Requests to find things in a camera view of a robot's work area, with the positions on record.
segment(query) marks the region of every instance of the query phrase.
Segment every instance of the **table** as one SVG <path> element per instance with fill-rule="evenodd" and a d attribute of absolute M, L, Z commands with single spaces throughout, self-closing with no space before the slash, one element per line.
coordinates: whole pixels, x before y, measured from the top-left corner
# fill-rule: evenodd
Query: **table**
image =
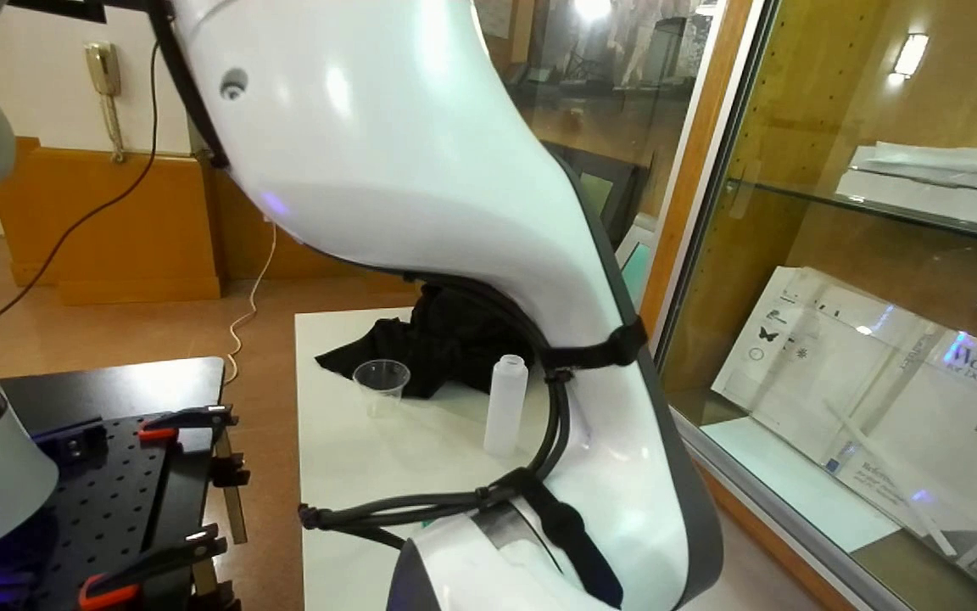
<path fill-rule="evenodd" d="M 45 374 L 5 380 L 17 417 L 30 436 L 45 436 L 91 417 L 146 417 L 161 410 L 207 407 L 220 402 L 223 361 L 161 361 L 79 374 Z M 207 430 L 183 430 L 183 451 L 171 459 L 166 489 L 161 495 L 153 542 L 180 542 L 202 525 L 207 486 L 212 486 L 212 445 Z M 192 568 L 146 580 L 146 611 L 183 611 L 192 605 Z"/>
<path fill-rule="evenodd" d="M 486 393 L 442 386 L 432 402 L 367 403 L 352 380 L 315 364 L 378 321 L 406 321 L 406 309 L 297 317 L 302 504 L 342 510 L 403 494 L 464 494 L 533 459 L 551 410 L 543 383 L 531 383 L 516 456 L 495 463 L 483 451 Z M 387 607 L 394 562 L 399 552 L 380 542 L 302 533 L 307 607 Z"/>

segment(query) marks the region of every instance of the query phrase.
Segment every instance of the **white booklet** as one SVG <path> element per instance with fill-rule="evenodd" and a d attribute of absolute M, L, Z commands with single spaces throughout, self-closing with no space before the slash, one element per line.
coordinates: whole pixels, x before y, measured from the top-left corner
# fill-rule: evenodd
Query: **white booklet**
<path fill-rule="evenodd" d="M 713 390 L 904 525 L 977 531 L 977 338 L 776 269 Z"/>

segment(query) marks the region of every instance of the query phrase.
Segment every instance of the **glass display case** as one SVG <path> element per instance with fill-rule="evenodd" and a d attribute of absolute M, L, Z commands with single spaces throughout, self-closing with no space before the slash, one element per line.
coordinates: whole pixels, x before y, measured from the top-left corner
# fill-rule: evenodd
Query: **glass display case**
<path fill-rule="evenodd" d="M 713 11 L 717 0 L 479 0 L 508 96 L 600 215 L 634 301 Z"/>
<path fill-rule="evenodd" d="M 849 597 L 977 607 L 977 5 L 763 5 L 659 364 Z"/>

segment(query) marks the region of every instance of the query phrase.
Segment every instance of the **black object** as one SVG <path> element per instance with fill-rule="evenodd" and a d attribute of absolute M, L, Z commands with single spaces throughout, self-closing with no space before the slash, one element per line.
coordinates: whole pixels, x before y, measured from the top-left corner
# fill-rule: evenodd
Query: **black object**
<path fill-rule="evenodd" d="M 213 129 L 213 120 L 207 114 L 204 96 L 194 86 L 192 65 L 188 65 L 183 49 L 172 33 L 172 24 L 171 24 L 172 7 L 166 0 L 146 0 L 146 17 L 150 17 L 153 38 L 161 43 L 164 65 L 171 68 L 171 80 L 183 99 L 183 109 L 212 149 L 212 166 L 223 169 L 228 155 L 223 155 L 220 137 Z"/>
<path fill-rule="evenodd" d="M 106 24 L 106 0 L 12 0 L 12 7 Z"/>
<path fill-rule="evenodd" d="M 428 283 L 411 322 L 380 321 L 362 340 L 315 361 L 342 378 L 352 378 L 362 361 L 403 361 L 411 366 L 403 399 L 432 399 L 444 383 L 489 393 L 492 366 L 505 353 L 533 361 L 533 348 L 489 299 Z"/>
<path fill-rule="evenodd" d="M 204 525 L 192 537 L 183 537 L 180 542 L 171 547 L 158 547 L 110 575 L 90 578 L 79 589 L 79 607 L 83 611 L 117 611 L 126 607 L 141 597 L 143 585 L 171 575 L 171 572 L 183 572 L 194 565 L 204 565 L 212 556 L 220 556 L 228 552 L 228 542 L 216 537 L 216 525 Z"/>
<path fill-rule="evenodd" d="M 592 597 L 611 607 L 625 605 L 625 589 L 613 568 L 600 556 L 583 525 L 583 516 L 575 507 L 561 504 L 531 468 L 508 472 L 500 479 L 500 486 L 516 489 L 531 504 L 531 510 L 543 519 L 547 541 L 567 553 Z"/>
<path fill-rule="evenodd" d="M 547 372 L 598 372 L 598 366 L 627 366 L 650 348 L 650 333 L 641 321 L 617 327 L 605 342 L 593 348 L 567 348 L 543 349 L 540 364 Z"/>
<path fill-rule="evenodd" d="M 611 248 L 617 248 L 634 225 L 634 215 L 650 185 L 650 169 L 625 162 L 625 161 L 598 155 L 589 149 L 567 149 L 553 143 L 543 143 L 543 146 L 570 176 L 583 208 L 605 225 Z"/>
<path fill-rule="evenodd" d="M 158 417 L 192 403 L 220 403 L 223 390 L 220 380 L 223 380 L 220 356 L 194 356 L 194 361 L 158 361 L 158 364 L 79 372 L 79 374 L 12 378 L 5 380 L 5 386 L 25 428 L 45 438 L 48 430 L 60 430 L 66 426 L 91 417 L 101 420 Z M 212 430 L 183 430 L 176 451 L 164 451 L 166 479 L 146 524 L 150 552 L 176 542 L 183 541 L 183 533 L 194 533 L 202 525 L 212 486 L 212 451 L 213 451 Z M 194 580 L 192 568 L 150 580 L 143 589 L 141 607 L 146 611 L 192 607 L 192 580 Z"/>
<path fill-rule="evenodd" d="M 442 611 L 442 601 L 434 597 L 428 568 L 413 542 L 402 547 L 399 553 L 387 607 Z"/>
<path fill-rule="evenodd" d="M 232 407 L 223 403 L 212 403 L 212 407 L 188 407 L 188 410 L 172 410 L 172 413 L 161 413 L 150 417 L 135 438 L 141 445 L 180 445 L 180 428 L 207 428 L 213 430 L 216 445 L 223 438 L 228 428 L 233 428 L 238 417 L 232 413 Z M 238 489 L 253 482 L 253 472 L 245 468 L 245 456 L 232 451 L 232 456 L 213 456 L 212 459 L 212 482 L 216 489 Z"/>
<path fill-rule="evenodd" d="M 45 436 L 42 449 L 56 451 L 60 482 L 42 512 L 0 541 L 0 578 L 30 578 L 21 607 L 72 607 L 83 578 L 146 552 L 171 463 L 166 449 L 135 445 L 135 426 L 126 417 Z"/>

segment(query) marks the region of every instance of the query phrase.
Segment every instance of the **wooden panel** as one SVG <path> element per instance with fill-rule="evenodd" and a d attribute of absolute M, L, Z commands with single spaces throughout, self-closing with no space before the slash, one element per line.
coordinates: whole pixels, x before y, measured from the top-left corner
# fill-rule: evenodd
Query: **wooden panel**
<path fill-rule="evenodd" d="M 816 568 L 807 568 L 782 533 L 773 533 L 746 504 L 740 504 L 736 494 L 722 486 L 722 479 L 707 468 L 699 477 L 719 512 L 732 519 L 740 533 L 746 533 L 805 593 L 811 593 L 817 607 L 851 611 L 851 605 Z"/>
<path fill-rule="evenodd" d="M 886 74 L 910 30 L 929 33 L 929 49 L 921 71 L 893 89 Z M 855 143 L 977 146 L 977 5 L 893 5 L 873 30 L 873 49 L 849 120 Z"/>
<path fill-rule="evenodd" d="M 540 0 L 514 0 L 508 65 L 526 65 L 533 50 Z"/>
<path fill-rule="evenodd" d="M 15 280 L 36 280 L 56 241 L 120 196 L 143 166 L 146 155 L 117 166 L 110 153 L 42 149 L 39 139 L 21 139 L 17 169 L 0 185 Z M 66 241 L 45 283 L 72 301 L 220 295 L 202 162 L 161 155 L 129 196 Z"/>
<path fill-rule="evenodd" d="M 213 208 L 213 248 L 220 262 L 220 280 L 253 283 L 273 248 L 273 225 L 245 196 L 245 189 L 220 169 L 207 169 L 207 194 Z M 417 284 L 399 274 L 336 262 L 323 253 L 313 253 L 309 246 L 291 241 L 287 230 L 278 230 L 278 253 L 270 269 L 270 280 L 342 284 L 342 294 L 362 295 L 362 305 L 380 301 L 399 305 L 417 299 Z"/>
<path fill-rule="evenodd" d="M 851 161 L 844 115 L 877 65 L 877 24 L 888 0 L 788 0 L 736 132 L 730 176 L 816 189 Z"/>
<path fill-rule="evenodd" d="M 677 269 L 681 260 L 681 246 L 690 239 L 690 222 L 697 215 L 699 194 L 707 189 L 707 161 L 711 149 L 719 146 L 717 132 L 719 132 L 719 114 L 728 107 L 728 91 L 730 91 L 730 80 L 732 80 L 732 62 L 742 50 L 742 38 L 746 38 L 746 24 L 749 24 L 749 11 L 757 7 L 757 0 L 728 0 L 722 11 L 722 28 L 717 33 L 717 49 L 711 58 L 711 71 L 699 81 L 697 91 L 697 115 L 694 115 L 694 129 L 686 132 L 686 146 L 681 146 L 681 162 L 679 162 L 679 182 L 669 186 L 669 211 L 667 211 L 667 225 L 659 236 L 659 248 L 655 248 L 655 262 L 653 262 L 653 274 L 650 274 L 650 294 L 641 301 L 641 321 L 650 329 L 659 329 L 659 317 L 667 314 L 669 294 L 677 284 Z"/>

